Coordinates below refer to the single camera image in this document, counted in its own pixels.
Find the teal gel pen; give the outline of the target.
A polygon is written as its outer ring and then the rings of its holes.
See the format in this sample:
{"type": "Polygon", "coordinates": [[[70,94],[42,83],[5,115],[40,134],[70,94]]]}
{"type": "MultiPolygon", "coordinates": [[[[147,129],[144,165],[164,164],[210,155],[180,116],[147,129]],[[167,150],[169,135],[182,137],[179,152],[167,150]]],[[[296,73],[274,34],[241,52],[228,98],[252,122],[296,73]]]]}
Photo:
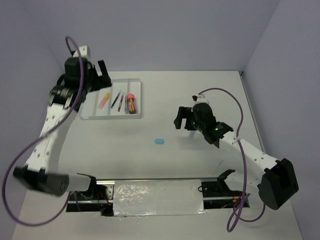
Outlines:
{"type": "Polygon", "coordinates": [[[111,104],[111,106],[110,106],[111,109],[114,108],[114,106],[115,106],[117,100],[119,99],[120,95],[122,94],[122,92],[123,92],[123,90],[120,89],[119,92],[117,93],[116,97],[114,98],[114,100],[113,100],[113,102],[112,102],[112,104],[111,104]]]}

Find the red gel pen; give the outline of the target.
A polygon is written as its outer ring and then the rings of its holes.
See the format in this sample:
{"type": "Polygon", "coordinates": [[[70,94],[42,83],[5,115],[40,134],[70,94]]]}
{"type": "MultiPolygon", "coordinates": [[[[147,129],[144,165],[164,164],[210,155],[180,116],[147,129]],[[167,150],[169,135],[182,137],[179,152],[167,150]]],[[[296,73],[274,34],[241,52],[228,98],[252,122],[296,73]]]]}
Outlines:
{"type": "Polygon", "coordinates": [[[118,105],[118,109],[117,109],[118,112],[121,111],[124,97],[125,97],[125,92],[123,91],[123,92],[121,93],[121,98],[120,98],[119,105],[118,105]]]}

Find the light blue highlighter cap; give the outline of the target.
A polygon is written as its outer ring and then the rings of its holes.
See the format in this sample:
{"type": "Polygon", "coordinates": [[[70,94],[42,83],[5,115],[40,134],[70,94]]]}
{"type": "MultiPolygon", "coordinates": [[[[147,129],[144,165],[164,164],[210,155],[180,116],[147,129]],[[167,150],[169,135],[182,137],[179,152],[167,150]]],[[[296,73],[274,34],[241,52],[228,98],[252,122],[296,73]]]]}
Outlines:
{"type": "Polygon", "coordinates": [[[156,138],[154,140],[154,143],[157,144],[157,145],[163,145],[164,144],[164,139],[163,138],[156,138]]]}

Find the pink capped crayon tube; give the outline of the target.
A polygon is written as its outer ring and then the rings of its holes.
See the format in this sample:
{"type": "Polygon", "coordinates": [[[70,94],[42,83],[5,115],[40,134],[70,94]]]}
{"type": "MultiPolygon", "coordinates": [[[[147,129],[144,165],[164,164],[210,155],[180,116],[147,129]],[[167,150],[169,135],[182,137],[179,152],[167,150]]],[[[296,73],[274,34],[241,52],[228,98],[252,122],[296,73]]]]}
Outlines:
{"type": "Polygon", "coordinates": [[[129,93],[127,95],[127,112],[129,114],[137,113],[136,98],[135,98],[135,95],[132,93],[129,93]]]}

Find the light blue highlighter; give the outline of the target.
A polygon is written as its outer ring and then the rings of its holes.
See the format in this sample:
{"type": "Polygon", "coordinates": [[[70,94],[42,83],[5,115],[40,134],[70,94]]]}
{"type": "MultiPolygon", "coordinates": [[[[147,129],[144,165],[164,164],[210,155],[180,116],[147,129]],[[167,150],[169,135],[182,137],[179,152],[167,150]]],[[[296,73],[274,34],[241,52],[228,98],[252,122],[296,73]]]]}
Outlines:
{"type": "Polygon", "coordinates": [[[189,134],[189,137],[193,138],[195,136],[195,133],[196,133],[195,131],[191,131],[189,134]]]}

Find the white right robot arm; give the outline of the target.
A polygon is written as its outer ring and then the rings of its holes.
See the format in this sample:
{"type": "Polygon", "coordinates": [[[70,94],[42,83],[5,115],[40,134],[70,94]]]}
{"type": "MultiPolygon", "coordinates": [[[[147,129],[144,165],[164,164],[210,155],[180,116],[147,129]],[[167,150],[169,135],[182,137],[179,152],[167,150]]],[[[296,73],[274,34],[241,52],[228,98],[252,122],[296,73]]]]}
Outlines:
{"type": "Polygon", "coordinates": [[[186,130],[200,132],[210,145],[238,160],[245,157],[247,169],[257,176],[260,199],[272,210],[278,210],[299,190],[291,161],[286,158],[278,160],[237,137],[232,127],[216,121],[209,104],[201,102],[192,107],[180,106],[173,121],[176,129],[182,127],[183,119],[186,119],[186,130]]]}

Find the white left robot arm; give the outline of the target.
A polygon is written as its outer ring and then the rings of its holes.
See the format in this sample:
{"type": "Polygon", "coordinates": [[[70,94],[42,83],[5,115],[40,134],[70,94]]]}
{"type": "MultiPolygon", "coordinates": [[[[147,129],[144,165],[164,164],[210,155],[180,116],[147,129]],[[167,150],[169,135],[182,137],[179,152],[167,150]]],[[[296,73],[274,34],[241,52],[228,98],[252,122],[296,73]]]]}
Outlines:
{"type": "Polygon", "coordinates": [[[85,173],[59,173],[60,154],[69,131],[87,94],[112,86],[105,62],[98,61],[101,75],[91,62],[83,58],[83,87],[80,89],[80,61],[70,57],[64,63],[65,73],[49,93],[47,113],[40,141],[23,167],[16,166],[13,177],[27,189],[62,196],[66,192],[80,192],[86,199],[97,196],[102,187],[97,179],[85,173]]]}

